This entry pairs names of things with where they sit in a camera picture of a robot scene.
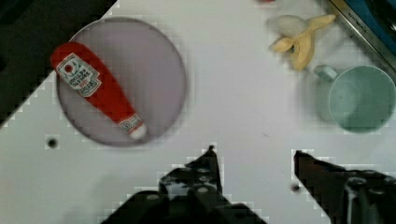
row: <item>white bottle cap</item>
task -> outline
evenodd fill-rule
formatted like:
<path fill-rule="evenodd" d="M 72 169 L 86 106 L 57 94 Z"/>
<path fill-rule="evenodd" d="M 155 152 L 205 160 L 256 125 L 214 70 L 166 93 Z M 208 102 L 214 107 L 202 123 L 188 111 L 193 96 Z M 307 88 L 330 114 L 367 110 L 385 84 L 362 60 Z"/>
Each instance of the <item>white bottle cap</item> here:
<path fill-rule="evenodd" d="M 136 130 L 131 132 L 129 136 L 131 136 L 134 140 L 139 140 L 144 138 L 147 133 L 148 133 L 148 126 L 146 124 L 142 124 L 140 127 L 138 127 Z"/>

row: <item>mug handle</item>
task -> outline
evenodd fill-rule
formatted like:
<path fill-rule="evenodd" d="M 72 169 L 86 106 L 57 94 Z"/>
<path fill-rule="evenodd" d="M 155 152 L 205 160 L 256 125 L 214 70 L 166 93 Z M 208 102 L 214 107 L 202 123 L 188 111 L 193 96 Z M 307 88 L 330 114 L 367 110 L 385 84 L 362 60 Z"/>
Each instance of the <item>mug handle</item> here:
<path fill-rule="evenodd" d="M 314 69 L 314 73 L 320 76 L 323 80 L 333 81 L 338 73 L 328 65 L 319 65 Z"/>

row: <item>hole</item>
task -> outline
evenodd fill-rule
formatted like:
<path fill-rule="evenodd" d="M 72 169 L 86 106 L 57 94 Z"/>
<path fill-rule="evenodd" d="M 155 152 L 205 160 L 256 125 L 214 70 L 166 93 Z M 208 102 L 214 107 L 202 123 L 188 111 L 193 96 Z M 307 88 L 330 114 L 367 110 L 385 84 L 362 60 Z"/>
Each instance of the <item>hole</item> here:
<path fill-rule="evenodd" d="M 387 176 L 387 177 L 385 177 L 384 181 L 387 186 L 396 187 L 396 179 L 395 178 Z"/>
<path fill-rule="evenodd" d="M 56 148 L 58 146 L 58 141 L 55 138 L 51 138 L 48 142 L 47 145 L 50 148 Z"/>
<path fill-rule="evenodd" d="M 349 172 L 346 173 L 346 174 L 349 175 L 349 176 L 354 176 L 354 175 L 357 175 L 358 172 L 356 172 L 356 171 L 349 171 Z"/>
<path fill-rule="evenodd" d="M 207 193 L 207 192 L 208 192 L 208 189 L 205 188 L 205 187 L 200 187 L 200 188 L 198 188 L 198 192 L 199 192 L 199 193 Z"/>
<path fill-rule="evenodd" d="M 350 177 L 346 183 L 353 189 L 358 189 L 365 186 L 367 181 L 360 177 Z"/>
<path fill-rule="evenodd" d="M 293 191 L 293 192 L 295 192 L 295 193 L 300 193 L 300 191 L 301 191 L 301 188 L 300 188 L 300 186 L 298 186 L 298 184 L 293 184 L 293 185 L 291 185 L 291 191 Z"/>
<path fill-rule="evenodd" d="M 207 182 L 207 181 L 209 181 L 209 177 L 203 175 L 203 176 L 199 177 L 199 180 L 201 180 L 202 182 Z"/>
<path fill-rule="evenodd" d="M 197 170 L 197 172 L 198 172 L 198 173 L 201 173 L 201 174 L 206 174 L 206 173 L 209 173 L 209 170 L 204 169 L 204 168 L 199 168 L 199 169 Z"/>
<path fill-rule="evenodd" d="M 371 194 L 374 194 L 374 195 L 383 195 L 383 194 L 385 194 L 385 191 L 382 190 L 381 188 L 372 188 L 372 189 L 369 189 L 369 192 Z"/>
<path fill-rule="evenodd" d="M 191 168 L 190 168 L 190 167 L 180 168 L 180 171 L 182 171 L 182 172 L 189 172 L 189 171 L 191 171 Z"/>
<path fill-rule="evenodd" d="M 155 201 L 157 199 L 159 199 L 160 197 L 157 194 L 150 194 L 147 196 L 147 200 L 149 201 Z"/>
<path fill-rule="evenodd" d="M 236 218 L 239 218 L 239 219 L 245 218 L 246 216 L 247 216 L 246 214 L 241 213 L 241 212 L 235 213 L 235 217 L 236 217 Z"/>

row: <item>pink plate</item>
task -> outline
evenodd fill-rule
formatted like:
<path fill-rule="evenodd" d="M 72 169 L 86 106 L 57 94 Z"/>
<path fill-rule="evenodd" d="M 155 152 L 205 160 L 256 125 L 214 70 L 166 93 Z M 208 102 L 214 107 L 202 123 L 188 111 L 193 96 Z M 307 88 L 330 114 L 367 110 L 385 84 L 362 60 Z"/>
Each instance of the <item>pink plate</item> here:
<path fill-rule="evenodd" d="M 142 21 L 110 18 L 88 25 L 73 41 L 84 44 L 102 59 L 149 133 L 143 141 L 135 142 L 58 78 L 61 107 L 77 130 L 101 144 L 132 147 L 172 127 L 186 99 L 187 79 L 177 49 L 163 33 Z"/>

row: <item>banana peel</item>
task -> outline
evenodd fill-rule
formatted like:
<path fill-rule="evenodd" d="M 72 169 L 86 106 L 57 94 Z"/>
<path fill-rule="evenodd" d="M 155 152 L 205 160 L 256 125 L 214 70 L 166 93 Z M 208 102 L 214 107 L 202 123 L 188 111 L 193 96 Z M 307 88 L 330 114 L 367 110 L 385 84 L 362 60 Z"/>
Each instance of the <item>banana peel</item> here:
<path fill-rule="evenodd" d="M 315 53 L 315 31 L 332 23 L 335 17 L 332 14 L 308 20 L 308 28 L 305 31 L 296 37 L 287 36 L 278 40 L 272 50 L 275 52 L 286 52 L 289 49 L 293 49 L 291 63 L 295 70 L 303 70 L 311 62 Z"/>

